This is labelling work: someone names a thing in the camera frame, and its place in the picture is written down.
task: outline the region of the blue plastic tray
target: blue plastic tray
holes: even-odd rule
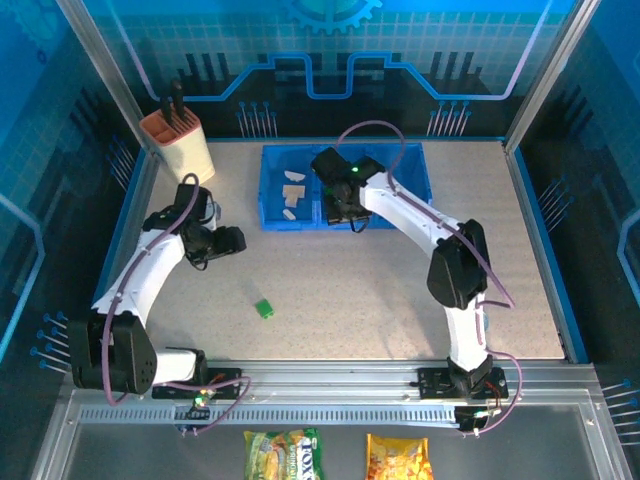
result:
[[[322,202],[322,184],[311,170],[311,161],[320,152],[332,145],[271,145],[262,149],[260,168],[260,192],[258,204],[260,222],[263,230],[300,231],[300,230],[349,230],[348,224],[327,225]],[[367,155],[386,168],[400,151],[398,144],[347,144],[338,149],[350,162],[357,162]],[[306,175],[300,183],[284,176],[285,170]],[[431,186],[427,174],[427,164],[420,143],[407,144],[404,157],[394,172],[395,178],[414,195],[428,202],[432,201]],[[298,200],[298,206],[290,209],[296,220],[287,220],[282,214],[284,185],[304,185],[305,198]],[[373,215],[369,228],[395,228],[379,215]]]

